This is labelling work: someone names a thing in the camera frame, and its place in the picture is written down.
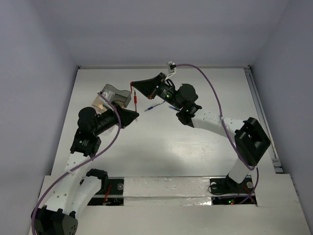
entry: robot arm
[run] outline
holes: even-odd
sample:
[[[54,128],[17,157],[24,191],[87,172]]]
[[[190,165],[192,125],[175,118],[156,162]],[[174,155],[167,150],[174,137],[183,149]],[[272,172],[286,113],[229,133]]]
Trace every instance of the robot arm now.
[[[203,110],[201,106],[195,103],[198,95],[190,84],[182,84],[176,90],[174,83],[165,74],[160,73],[152,79],[134,81],[131,83],[131,86],[148,99],[154,99],[156,96],[159,96],[178,108],[179,112],[176,113],[176,116],[184,125],[205,129],[228,137],[222,125],[222,119],[224,120],[229,137],[236,144],[236,152],[240,154],[244,161],[238,159],[226,176],[224,183],[220,185],[225,193],[241,188],[241,183],[250,170],[258,164],[270,146],[270,140],[258,120],[252,117],[249,117],[246,121],[226,117],[221,118],[220,115]]]
[[[122,128],[139,116],[134,111],[122,109],[113,102],[112,104],[119,114]],[[78,225],[77,218],[90,199],[97,192],[108,190],[107,172],[90,169],[91,162],[74,172],[70,170],[96,155],[101,144],[98,135],[117,125],[118,118],[111,109],[99,115],[92,107],[82,109],[78,116],[78,129],[65,167],[65,172],[69,172],[69,175],[56,184],[44,206],[37,209],[37,235],[74,235]]]

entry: white table surface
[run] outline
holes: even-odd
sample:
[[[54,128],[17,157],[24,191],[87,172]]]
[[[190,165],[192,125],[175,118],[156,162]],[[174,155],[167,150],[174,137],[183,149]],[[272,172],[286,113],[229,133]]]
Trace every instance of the white table surface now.
[[[78,112],[91,105],[98,90],[107,83],[129,90],[131,81],[149,79],[160,72],[166,70],[78,70],[52,175],[63,172],[77,129]],[[225,117],[257,118],[243,69],[204,69],[204,72],[215,86]],[[177,87],[181,83],[192,84],[199,96],[196,103],[218,113],[213,93],[197,70],[178,69],[171,79]],[[121,130],[115,144],[94,162],[94,167],[106,170],[110,177],[212,176],[229,172],[237,156],[226,138],[182,125],[167,104],[144,112],[160,99],[148,100],[139,92],[137,97],[138,122]],[[127,108],[134,110],[133,100]],[[107,136],[100,135],[100,149],[111,142],[116,131],[117,128]],[[260,171],[274,174],[268,152],[259,167]]]
[[[78,70],[71,101],[63,127],[60,144],[51,176],[46,176],[42,192],[63,171],[69,148],[77,129],[78,112],[90,106],[96,92],[109,83],[120,90],[128,90],[129,83],[156,76],[160,69],[139,70]],[[224,116],[236,119],[257,118],[256,109],[243,69],[204,69],[220,97]],[[192,84],[199,99],[197,104],[204,109],[218,112],[216,100],[201,74],[193,69],[178,69],[172,77],[176,86],[180,83]],[[183,126],[175,112],[163,104],[143,112],[154,102],[141,94],[138,96],[138,122],[121,130],[112,148],[95,160],[93,167],[106,170],[110,177],[129,177],[128,181],[140,182],[133,177],[176,177],[176,176],[216,176],[226,175],[237,156],[224,137],[205,130]],[[128,109],[134,109],[133,101]],[[101,135],[104,148],[114,137],[116,129],[108,136]],[[149,191],[138,192],[145,187],[127,193],[136,195],[138,200],[125,206],[88,206],[79,218],[77,235],[85,234],[221,234],[221,235],[309,235],[290,176],[275,174],[267,152],[260,160],[260,182],[256,189],[258,206],[181,206],[160,204],[147,198]],[[162,184],[151,178],[147,189]]]

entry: white enclosure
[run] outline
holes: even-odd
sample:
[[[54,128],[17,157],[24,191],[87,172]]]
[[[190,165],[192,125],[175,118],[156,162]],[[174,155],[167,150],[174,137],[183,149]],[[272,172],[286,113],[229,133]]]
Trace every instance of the white enclosure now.
[[[312,12],[311,0],[2,0],[1,234],[28,233],[40,188],[46,188],[62,173],[77,127],[77,112],[95,98],[94,89],[106,83],[128,89],[136,72],[125,68],[141,68],[140,76],[151,78],[159,71],[166,72],[164,65],[169,60],[205,66],[217,87],[225,116],[263,120],[265,115],[275,148],[260,162],[264,178],[256,196],[260,202],[283,206],[266,208],[262,213],[257,207],[209,206],[209,214],[203,207],[173,206],[164,207],[164,211],[142,207],[136,212],[121,207],[110,209],[112,217],[101,211],[103,208],[88,207],[79,221],[80,234],[96,227],[97,219],[113,223],[129,217],[129,223],[142,225],[143,234],[151,232],[149,226],[156,227],[155,234],[174,234],[171,219],[181,224],[180,232],[185,234],[239,233],[242,220],[249,221],[247,228],[254,227],[260,234],[308,234],[306,221],[313,229]],[[243,70],[248,65],[253,74],[249,83]],[[102,70],[83,70],[91,67]],[[197,71],[179,69],[176,82],[195,85],[201,105],[218,111]],[[167,106],[145,114],[142,111],[148,100],[138,95],[138,101],[138,123],[121,131],[116,149],[110,150],[106,159],[99,159],[98,168],[107,170],[110,176],[129,179],[227,174],[236,156],[226,139],[182,126]],[[163,123],[169,127],[163,129]],[[155,134],[149,141],[145,129],[151,128]],[[137,132],[137,137],[130,132]],[[102,146],[110,138],[102,137]],[[125,157],[125,151],[131,159]],[[279,158],[285,174],[275,174],[271,158]],[[286,210],[289,202],[292,209]],[[137,209],[144,204],[132,203]],[[163,217],[166,212],[172,214]],[[90,222],[95,213],[101,216]],[[224,231],[215,228],[213,225],[225,216],[235,219]],[[209,229],[204,225],[205,217],[212,223]],[[149,223],[158,219],[164,228]],[[265,225],[270,229],[262,231]],[[127,234],[129,230],[138,232],[129,226],[119,232]],[[94,232],[102,232],[101,227]]]

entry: light gray wall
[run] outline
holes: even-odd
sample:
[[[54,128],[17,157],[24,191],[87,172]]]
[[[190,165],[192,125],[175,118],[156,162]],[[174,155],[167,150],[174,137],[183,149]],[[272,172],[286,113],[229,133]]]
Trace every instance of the light gray wall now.
[[[288,0],[45,0],[79,65],[252,64]]]
[[[0,1],[0,233],[25,235],[77,68],[41,1]]]
[[[313,232],[313,1],[290,0],[253,75],[285,172]]]

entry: purple wire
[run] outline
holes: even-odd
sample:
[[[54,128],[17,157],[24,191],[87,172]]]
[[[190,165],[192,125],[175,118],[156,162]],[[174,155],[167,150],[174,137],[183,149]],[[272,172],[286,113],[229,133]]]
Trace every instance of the purple wire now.
[[[119,132],[121,130],[121,127],[122,127],[122,123],[121,123],[121,118],[117,112],[117,110],[114,108],[114,106],[110,103],[110,101],[108,101],[103,95],[101,95],[100,93],[98,93],[98,95],[103,98],[107,103],[108,105],[113,109],[113,111],[115,112],[116,114],[116,117],[117,117],[117,120],[118,120],[118,130],[117,130],[117,133],[114,137],[114,139],[111,141],[111,143],[105,148],[103,149],[100,153],[98,153],[97,155],[95,155],[94,157],[80,163],[79,165],[73,167],[70,171],[73,172],[75,170],[77,170],[78,168],[82,167],[83,165],[95,160],[97,157],[99,157],[100,155],[102,155],[104,152],[106,152],[113,144],[114,142],[116,141],[118,135],[119,135]],[[56,181],[54,181],[50,187],[43,193],[43,195],[41,196],[41,198],[39,199],[39,201],[37,202],[36,206],[35,206],[35,209],[33,211],[33,214],[31,216],[31,231],[33,233],[33,235],[36,235],[36,231],[35,231],[35,217],[36,217],[36,213],[37,213],[37,210],[39,208],[39,205],[42,203],[43,199],[47,196],[47,194],[49,193],[49,191],[58,183],[60,182],[64,177],[66,177],[68,175],[68,172],[65,172],[63,175],[61,175]]]
[[[210,80],[207,78],[207,76],[204,74],[204,72],[203,72],[198,66],[195,66],[195,65],[192,65],[192,64],[178,64],[178,65],[176,65],[176,67],[179,67],[179,66],[190,66],[190,67],[193,67],[193,68],[195,68],[196,70],[198,70],[198,71],[204,76],[204,78],[205,78],[206,81],[209,83],[210,87],[212,88],[212,91],[213,91],[214,96],[215,96],[215,98],[216,98],[217,104],[218,104],[218,106],[219,106],[220,116],[221,116],[221,118],[222,118],[222,117],[223,117],[223,111],[222,111],[222,106],[221,106],[221,103],[220,103],[220,99],[219,99],[219,97],[217,96],[217,93],[216,93],[216,91],[215,91],[215,89],[214,89],[212,83],[211,83]],[[245,160],[243,159],[243,157],[241,156],[241,154],[239,153],[239,151],[237,150],[236,146],[234,145],[233,141],[231,140],[231,137],[230,137],[230,135],[229,135],[229,132],[228,132],[227,127],[226,127],[226,124],[225,124],[225,122],[224,122],[223,119],[222,119],[221,123],[222,123],[222,126],[223,126],[223,128],[224,128],[224,130],[225,130],[226,136],[227,136],[227,138],[228,138],[228,140],[229,140],[231,146],[233,147],[233,149],[235,150],[235,152],[236,152],[237,155],[238,155],[238,158],[245,164],[245,166],[246,166],[250,171],[254,170],[254,167],[250,167],[250,166],[245,162]],[[255,186],[254,186],[253,190],[251,191],[252,193],[253,193],[254,190],[256,189],[256,186],[258,185],[258,182],[259,182],[259,170],[258,170],[258,168],[256,169],[256,172],[257,172],[257,180],[256,180],[256,182],[255,182]],[[249,194],[241,203],[239,203],[239,204],[242,204],[243,202],[245,202],[245,201],[251,196],[250,194]]]

